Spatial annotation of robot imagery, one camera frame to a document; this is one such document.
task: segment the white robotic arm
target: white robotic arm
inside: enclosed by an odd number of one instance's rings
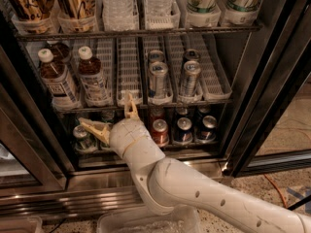
[[[311,232],[310,217],[214,182],[183,162],[165,157],[138,116],[127,117],[114,125],[109,144],[128,165],[144,203],[155,214],[168,214],[185,204],[244,232]],[[98,130],[82,125],[101,140]]]

